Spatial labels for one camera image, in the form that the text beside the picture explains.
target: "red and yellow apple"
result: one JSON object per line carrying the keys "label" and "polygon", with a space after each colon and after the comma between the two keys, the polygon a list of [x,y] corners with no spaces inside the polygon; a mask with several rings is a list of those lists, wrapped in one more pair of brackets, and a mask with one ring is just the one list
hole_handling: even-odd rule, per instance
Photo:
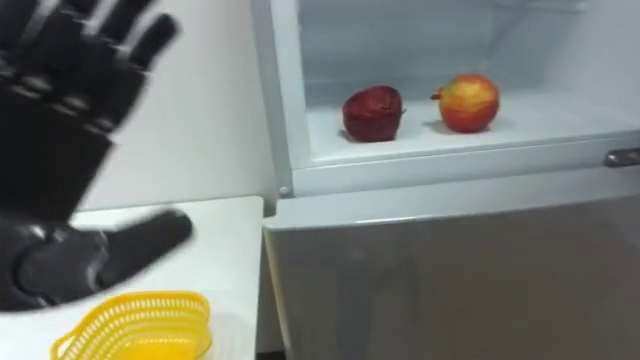
{"label": "red and yellow apple", "polygon": [[500,90],[480,74],[462,74],[431,96],[439,100],[445,125],[459,133],[485,130],[500,109]]}
{"label": "red and yellow apple", "polygon": [[402,97],[391,86],[373,86],[351,96],[342,114],[345,129],[357,141],[391,141],[400,128]]}

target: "yellow basket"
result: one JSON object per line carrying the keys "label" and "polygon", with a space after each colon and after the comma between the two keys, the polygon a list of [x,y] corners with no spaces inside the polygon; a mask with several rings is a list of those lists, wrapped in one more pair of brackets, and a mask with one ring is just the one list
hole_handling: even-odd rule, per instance
{"label": "yellow basket", "polygon": [[195,360],[211,346],[208,321],[209,303],[197,293],[125,294],[95,308],[56,341],[51,359]]}

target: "refrigerator door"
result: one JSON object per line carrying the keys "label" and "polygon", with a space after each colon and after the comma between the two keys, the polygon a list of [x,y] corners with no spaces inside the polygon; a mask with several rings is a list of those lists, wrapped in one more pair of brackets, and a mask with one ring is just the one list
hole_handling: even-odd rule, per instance
{"label": "refrigerator door", "polygon": [[289,360],[640,358],[640,169],[283,200]]}

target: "robotic hand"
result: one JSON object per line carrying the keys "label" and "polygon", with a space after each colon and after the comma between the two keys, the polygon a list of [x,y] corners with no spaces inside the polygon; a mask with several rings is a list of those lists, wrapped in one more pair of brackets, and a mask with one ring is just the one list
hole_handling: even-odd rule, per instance
{"label": "robotic hand", "polygon": [[119,0],[96,30],[98,0],[0,0],[0,311],[41,308],[127,279],[191,234],[179,212],[120,231],[66,225],[178,32],[158,16],[123,42],[152,0]]}

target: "white countertop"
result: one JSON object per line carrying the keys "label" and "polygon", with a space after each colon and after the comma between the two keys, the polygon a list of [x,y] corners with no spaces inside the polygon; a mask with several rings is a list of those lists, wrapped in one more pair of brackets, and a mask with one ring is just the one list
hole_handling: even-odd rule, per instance
{"label": "white countertop", "polygon": [[[0,358],[49,359],[53,342],[108,297],[147,290],[190,290],[211,304],[214,345],[206,360],[253,360],[260,287],[263,201],[259,197],[176,204],[195,226],[184,246],[127,283],[58,308],[0,314]],[[85,212],[73,224],[128,223],[162,206]]]}

